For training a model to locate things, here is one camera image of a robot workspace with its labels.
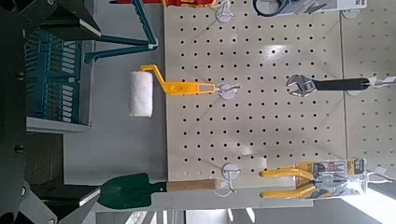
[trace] white pegboard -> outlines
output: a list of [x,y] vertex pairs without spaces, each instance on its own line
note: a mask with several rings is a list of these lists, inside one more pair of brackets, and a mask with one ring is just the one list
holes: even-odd
[[346,156],[341,92],[288,95],[297,73],[342,78],[339,13],[258,17],[251,1],[234,1],[229,23],[210,8],[169,7],[165,14],[168,81],[240,83],[229,101],[216,94],[167,96],[170,180],[221,176],[242,169],[238,188],[293,185],[260,178],[263,169]]
[[[345,77],[396,75],[396,4],[371,1],[352,20],[342,19]],[[346,97],[347,155],[365,157],[396,177],[396,86]]]

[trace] black wrench handle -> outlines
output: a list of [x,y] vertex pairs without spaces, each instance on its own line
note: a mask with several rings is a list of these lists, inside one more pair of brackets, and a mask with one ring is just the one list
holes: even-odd
[[312,81],[315,83],[318,91],[364,91],[370,86],[370,80],[364,77],[329,81]]

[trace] yellow roller handle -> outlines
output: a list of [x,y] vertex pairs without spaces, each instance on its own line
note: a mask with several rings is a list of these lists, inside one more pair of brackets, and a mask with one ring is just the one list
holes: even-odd
[[299,176],[302,178],[305,178],[307,180],[314,180],[314,175],[311,173],[305,171],[305,170],[300,170],[296,168],[287,168],[287,169],[279,169],[279,170],[272,170],[272,171],[261,171],[259,173],[261,177],[269,177],[269,178],[277,178],[281,176]]
[[193,94],[204,94],[214,93],[216,91],[216,85],[213,83],[200,83],[200,82],[165,82],[163,76],[161,76],[160,70],[157,65],[147,64],[142,65],[142,71],[153,71],[163,91],[169,95],[193,95]]
[[315,190],[313,183],[307,183],[293,190],[267,190],[260,194],[264,199],[298,199],[311,195]]

